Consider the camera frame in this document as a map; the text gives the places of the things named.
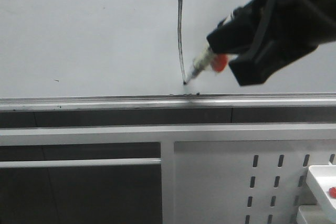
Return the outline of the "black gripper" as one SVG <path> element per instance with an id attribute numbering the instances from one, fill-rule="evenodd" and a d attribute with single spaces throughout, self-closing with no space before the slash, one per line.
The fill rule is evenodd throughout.
<path id="1" fill-rule="evenodd" d="M 206 40 L 213 54 L 240 54 L 229 62 L 240 86 L 263 84 L 319 45 L 335 41 L 335 0 L 251 0 L 219 22 Z"/>

